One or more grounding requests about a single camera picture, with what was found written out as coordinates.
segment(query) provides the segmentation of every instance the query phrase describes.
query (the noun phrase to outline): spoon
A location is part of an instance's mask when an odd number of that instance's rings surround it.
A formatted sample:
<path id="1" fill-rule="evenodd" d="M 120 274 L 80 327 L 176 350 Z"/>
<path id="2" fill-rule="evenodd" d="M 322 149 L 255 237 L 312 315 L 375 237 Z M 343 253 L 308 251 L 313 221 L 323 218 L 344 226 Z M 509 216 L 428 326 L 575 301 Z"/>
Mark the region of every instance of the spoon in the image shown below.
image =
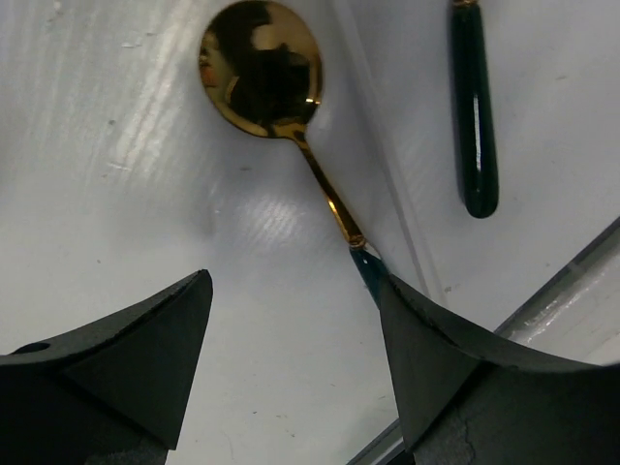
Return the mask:
<path id="1" fill-rule="evenodd" d="M 321 103 L 323 65 L 303 20 L 275 2 L 234 3 L 206 28 L 199 67 L 207 95 L 234 126 L 260 138 L 289 139 L 299 147 L 350 248 L 362 249 L 364 235 L 306 140 L 308 123 Z"/>

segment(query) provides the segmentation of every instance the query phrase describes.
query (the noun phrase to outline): gold spoon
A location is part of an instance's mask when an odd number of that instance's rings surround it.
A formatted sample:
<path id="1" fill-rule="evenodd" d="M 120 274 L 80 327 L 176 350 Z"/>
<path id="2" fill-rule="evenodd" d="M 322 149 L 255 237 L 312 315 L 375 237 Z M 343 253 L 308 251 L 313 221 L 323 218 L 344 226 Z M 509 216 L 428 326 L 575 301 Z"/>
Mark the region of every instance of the gold spoon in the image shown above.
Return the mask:
<path id="1" fill-rule="evenodd" d="M 306 140 L 308 123 L 321 103 L 323 69 L 319 47 L 303 20 L 270 1 L 234 3 L 204 32 L 199 66 L 207 95 L 234 126 L 297 144 L 349 246 L 363 248 L 364 235 Z"/>

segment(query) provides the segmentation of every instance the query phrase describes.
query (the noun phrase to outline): green spoon handle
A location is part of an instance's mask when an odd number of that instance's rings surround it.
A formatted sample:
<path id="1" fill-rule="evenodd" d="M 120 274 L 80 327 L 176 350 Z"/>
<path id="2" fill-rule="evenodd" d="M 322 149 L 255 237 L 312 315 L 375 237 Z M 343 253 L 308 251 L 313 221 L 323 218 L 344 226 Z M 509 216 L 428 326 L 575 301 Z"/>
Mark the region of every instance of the green spoon handle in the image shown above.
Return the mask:
<path id="1" fill-rule="evenodd" d="M 486 218 L 497 208 L 499 179 L 482 14 L 477 0 L 455 0 L 450 27 L 464 200 L 472 216 Z"/>

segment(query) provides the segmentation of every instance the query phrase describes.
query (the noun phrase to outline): spoon handle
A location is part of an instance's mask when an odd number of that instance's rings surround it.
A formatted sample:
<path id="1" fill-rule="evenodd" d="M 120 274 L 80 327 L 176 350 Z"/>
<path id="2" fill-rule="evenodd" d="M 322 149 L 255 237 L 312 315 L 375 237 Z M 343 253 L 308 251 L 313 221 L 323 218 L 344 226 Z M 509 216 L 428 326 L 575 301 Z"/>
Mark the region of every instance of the spoon handle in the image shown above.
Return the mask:
<path id="1" fill-rule="evenodd" d="M 451 45 L 465 205 L 486 218 L 497 208 L 499 180 L 478 0 L 453 0 Z"/>
<path id="2" fill-rule="evenodd" d="M 349 243 L 349 246 L 352 249 L 362 248 L 366 244 L 366 239 L 364 235 L 361 233 L 361 230 L 359 229 L 356 220 L 353 219 L 353 216 L 351 216 L 351 213 L 349 213 L 349 210 L 342 202 L 342 200 L 338 196 L 338 193 L 336 193 L 336 190 L 327 179 L 327 176 L 325 175 L 323 170 L 321 170 L 317 159 L 314 157 L 312 150 L 310 150 L 308 142 L 305 141 L 305 138 L 294 139 L 294 142 L 301 150 L 301 153 L 303 153 L 306 162 L 308 162 L 310 169 L 314 173 L 314 177 L 317 179 L 317 181 L 319 181 L 321 189 L 323 190 L 325 198 L 327 199 L 327 203 L 329 204 L 329 208 L 331 208 L 331 212 L 336 218 L 336 222 L 340 227 L 340 231 L 342 231 L 342 234 L 345 236 L 345 239 Z"/>

